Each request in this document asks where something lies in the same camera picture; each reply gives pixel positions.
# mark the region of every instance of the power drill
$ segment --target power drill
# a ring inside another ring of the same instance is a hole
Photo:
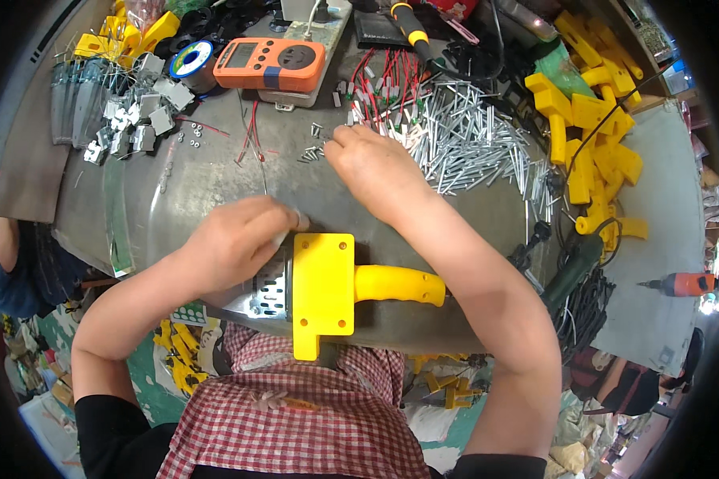
[[[719,291],[719,276],[713,273],[671,273],[659,280],[637,284],[671,297],[703,296]]]

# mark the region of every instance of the cardboard box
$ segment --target cardboard box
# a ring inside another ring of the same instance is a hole
[[[64,372],[63,369],[61,369],[61,368],[59,367],[59,365],[58,365],[56,362],[50,363],[50,364],[48,365],[48,367],[50,368],[51,371],[54,372],[54,374],[56,375],[57,378],[60,378],[61,376],[67,374],[66,372]]]
[[[50,389],[50,394],[52,394],[67,408],[74,408],[74,394],[72,393],[72,388],[69,388],[66,384],[61,382],[61,380],[56,381],[54,387]]]

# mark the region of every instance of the wire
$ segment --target wire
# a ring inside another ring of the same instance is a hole
[[[602,121],[600,121],[599,124],[596,125],[596,127],[594,129],[591,130],[591,133],[589,133],[589,135],[586,138],[584,138],[584,141],[580,144],[580,146],[578,146],[578,149],[575,150],[575,153],[573,153],[573,156],[570,158],[570,167],[567,168],[568,175],[571,171],[573,171],[573,165],[575,164],[575,158],[578,157],[578,154],[585,148],[586,143],[588,143],[589,140],[592,137],[594,137],[594,135],[596,135],[596,132],[599,131],[599,129],[602,127],[602,125],[604,125],[604,123],[607,121],[607,119],[612,117],[613,113],[616,110],[618,110],[618,108],[622,107],[623,103],[625,103],[629,98],[631,98],[631,96],[634,93],[636,93],[636,91],[638,91],[641,87],[644,87],[645,83],[655,80],[657,77],[661,76],[665,71],[667,71],[669,68],[671,68],[674,63],[676,63],[678,61],[679,61],[679,57],[674,58],[671,61],[671,63],[666,65],[664,68],[662,68],[661,71],[659,71],[658,73],[655,73],[654,75],[652,75],[652,77],[648,78],[647,80],[644,80],[642,83],[639,84],[639,86],[635,87],[632,91],[629,91],[624,97],[622,97],[620,100],[618,100],[618,103],[615,103],[615,106],[613,107],[613,109],[610,110],[610,112],[605,115],[605,117],[602,119]]]
[[[314,14],[316,14],[316,8],[320,6],[320,2],[322,2],[322,0],[315,0],[312,11],[309,14],[309,25],[307,26],[306,33],[304,33],[304,40],[307,42],[311,42],[311,24],[314,22]]]

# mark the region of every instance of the yellow handle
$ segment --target yellow handle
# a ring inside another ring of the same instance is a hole
[[[435,274],[397,266],[355,266],[354,302],[365,300],[401,300],[431,303],[445,302],[445,283]]]

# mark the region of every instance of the black power cord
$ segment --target black power cord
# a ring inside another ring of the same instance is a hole
[[[578,157],[578,154],[579,154],[581,151],[583,151],[583,149],[584,149],[585,146],[586,146],[586,143],[588,143],[589,140],[590,140],[592,137],[594,137],[594,135],[596,135],[596,132],[599,131],[599,129],[602,127],[602,125],[604,125],[604,123],[607,121],[607,119],[610,118],[610,117],[612,117],[612,116],[613,116],[613,113],[614,113],[616,110],[618,110],[618,108],[622,107],[622,106],[623,106],[623,103],[625,103],[629,98],[631,98],[631,96],[632,96],[634,93],[636,93],[636,91],[638,91],[641,87],[644,87],[646,83],[648,83],[648,82],[650,82],[650,81],[653,81],[653,80],[655,80],[657,77],[661,76],[663,73],[665,73],[666,70],[668,70],[669,68],[671,68],[671,67],[673,66],[673,64],[676,63],[676,62],[678,62],[678,61],[679,61],[679,57],[674,58],[673,60],[671,60],[671,63],[669,63],[668,65],[665,66],[665,68],[661,69],[661,71],[659,71],[658,73],[655,73],[654,75],[652,75],[652,77],[648,78],[647,80],[644,80],[642,83],[639,84],[639,86],[637,86],[636,88],[634,88],[632,91],[629,91],[627,95],[625,95],[623,98],[621,98],[620,100],[618,100],[618,103],[615,103],[615,106],[613,107],[613,109],[610,110],[610,112],[605,115],[605,117],[602,119],[602,121],[599,122],[598,125],[596,125],[596,128],[594,128],[594,129],[591,130],[591,133],[589,133],[588,137],[584,138],[584,141],[581,142],[580,146],[578,146],[578,149],[576,149],[576,150],[575,150],[575,153],[573,153],[573,156],[570,158],[570,167],[567,169],[567,172],[568,172],[568,173],[567,173],[567,174],[568,174],[568,180],[567,180],[567,181],[569,181],[569,174],[570,174],[570,172],[573,171],[573,165],[575,164],[575,158],[577,158],[577,157]]]

